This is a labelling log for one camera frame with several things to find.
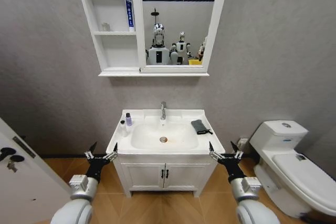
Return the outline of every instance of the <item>faucet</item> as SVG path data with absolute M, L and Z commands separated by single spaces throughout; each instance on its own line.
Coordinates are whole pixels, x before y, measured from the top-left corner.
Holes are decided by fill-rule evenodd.
M 162 125 L 165 125 L 165 122 L 166 122 L 166 109 L 167 109 L 166 102 L 161 102 L 161 124 Z

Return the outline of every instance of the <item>mirror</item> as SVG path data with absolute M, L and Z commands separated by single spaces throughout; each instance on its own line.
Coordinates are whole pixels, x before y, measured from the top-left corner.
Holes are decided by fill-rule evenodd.
M 142 0 L 147 65 L 201 65 L 214 0 Z

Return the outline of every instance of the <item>wall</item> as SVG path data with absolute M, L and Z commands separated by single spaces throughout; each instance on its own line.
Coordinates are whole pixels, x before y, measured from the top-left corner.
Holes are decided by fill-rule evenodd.
M 199 46 L 208 34 L 214 2 L 143 2 L 145 46 L 148 50 L 153 41 L 155 19 L 151 12 L 159 12 L 156 21 L 164 26 L 164 45 L 170 49 L 179 40 L 180 32 L 185 32 L 185 42 L 190 43 L 193 56 L 197 56 Z
M 123 108 L 164 100 L 205 109 L 228 150 L 264 120 L 296 120 L 310 130 L 300 149 L 322 167 L 336 162 L 310 151 L 336 149 L 334 0 L 226 0 L 208 78 L 97 77 L 80 0 L 0 6 L 0 116 L 40 154 L 78 154 L 94 141 L 103 152 Z

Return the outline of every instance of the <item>towel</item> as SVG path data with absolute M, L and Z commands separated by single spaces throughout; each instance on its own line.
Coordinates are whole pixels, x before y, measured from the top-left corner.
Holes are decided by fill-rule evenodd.
M 195 121 L 191 121 L 192 126 L 194 127 L 196 133 L 198 135 L 203 135 L 206 133 L 210 133 L 211 135 L 213 134 L 210 129 L 207 129 L 204 124 L 202 123 L 202 120 L 198 119 Z

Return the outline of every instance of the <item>white sink cabinet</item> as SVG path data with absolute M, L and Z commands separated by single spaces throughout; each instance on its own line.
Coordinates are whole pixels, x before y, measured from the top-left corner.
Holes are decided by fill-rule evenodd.
M 161 110 L 123 110 L 129 112 L 133 125 L 122 137 L 117 126 L 107 153 L 118 143 L 118 157 L 113 161 L 127 197 L 132 191 L 193 191 L 198 197 L 216 161 L 210 158 L 209 142 L 215 151 L 225 150 L 211 128 L 203 110 L 167 110 L 166 122 L 160 124 Z M 214 133 L 197 135 L 191 121 L 201 119 Z M 166 143 L 160 137 L 168 138 Z

